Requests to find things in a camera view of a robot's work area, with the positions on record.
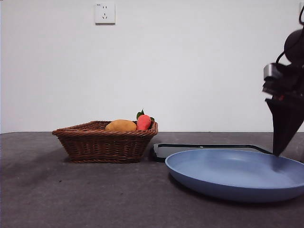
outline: black tray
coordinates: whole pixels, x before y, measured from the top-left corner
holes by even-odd
[[[262,152],[272,154],[271,152],[262,149],[255,145],[242,145],[242,144],[168,144],[157,143],[153,145],[152,156],[157,162],[165,162],[165,159],[174,153],[189,150],[199,149],[237,149],[244,151]]]

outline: wall outlet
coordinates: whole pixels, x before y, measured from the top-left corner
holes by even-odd
[[[101,2],[95,4],[95,24],[115,24],[114,2]]]

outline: table surface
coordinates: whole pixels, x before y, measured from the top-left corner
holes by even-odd
[[[1,136],[2,228],[301,228],[304,195],[245,204],[189,190],[149,153],[154,143],[254,144],[271,133],[159,133],[140,163],[73,164],[49,132]],[[304,161],[304,133],[283,153]]]

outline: brown wicker basket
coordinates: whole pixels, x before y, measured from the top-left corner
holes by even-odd
[[[149,141],[158,133],[157,123],[153,122],[146,131],[105,131],[110,122],[91,121],[57,129],[52,134],[58,137],[72,162],[140,162]]]

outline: yellow mango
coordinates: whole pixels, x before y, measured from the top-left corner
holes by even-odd
[[[130,120],[114,120],[105,127],[105,130],[114,132],[127,132],[135,131],[136,127],[136,124]]]

